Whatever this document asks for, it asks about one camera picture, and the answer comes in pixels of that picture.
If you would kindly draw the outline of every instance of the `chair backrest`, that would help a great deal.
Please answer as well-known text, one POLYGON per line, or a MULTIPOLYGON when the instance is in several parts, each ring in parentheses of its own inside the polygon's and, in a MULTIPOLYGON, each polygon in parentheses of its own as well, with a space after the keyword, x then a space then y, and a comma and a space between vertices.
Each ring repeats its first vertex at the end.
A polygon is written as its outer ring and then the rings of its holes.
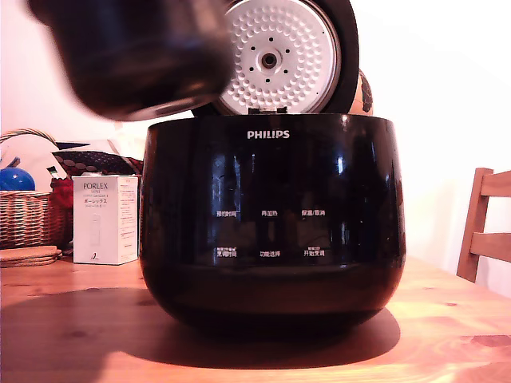
POLYGON ((511 234, 484 233, 489 197, 511 197, 511 172, 476 169, 457 272, 471 282, 476 281, 480 256, 511 262, 511 234))

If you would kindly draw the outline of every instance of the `box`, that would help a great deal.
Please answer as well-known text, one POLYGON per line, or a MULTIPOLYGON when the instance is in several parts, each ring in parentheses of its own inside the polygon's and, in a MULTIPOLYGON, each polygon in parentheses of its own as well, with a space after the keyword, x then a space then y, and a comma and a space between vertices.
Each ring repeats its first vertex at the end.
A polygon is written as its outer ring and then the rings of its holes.
POLYGON ((73 177, 73 261, 121 265, 138 258, 138 178, 73 177))

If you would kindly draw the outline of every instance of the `table surface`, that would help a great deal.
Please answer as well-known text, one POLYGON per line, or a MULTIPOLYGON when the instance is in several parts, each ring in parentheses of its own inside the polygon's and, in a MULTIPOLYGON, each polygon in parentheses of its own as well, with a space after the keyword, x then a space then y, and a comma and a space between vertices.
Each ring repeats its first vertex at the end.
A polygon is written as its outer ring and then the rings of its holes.
POLYGON ((237 342, 177 323, 138 262, 2 269, 2 382, 511 382, 511 300, 408 258, 340 338, 237 342))

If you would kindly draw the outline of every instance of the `cork coaster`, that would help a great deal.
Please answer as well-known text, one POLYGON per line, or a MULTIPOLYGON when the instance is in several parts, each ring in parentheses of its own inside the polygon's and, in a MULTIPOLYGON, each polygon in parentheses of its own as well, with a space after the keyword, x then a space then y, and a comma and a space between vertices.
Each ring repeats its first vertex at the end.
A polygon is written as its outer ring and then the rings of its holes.
POLYGON ((0 266, 42 266, 55 262, 61 254, 55 246, 1 250, 0 266))

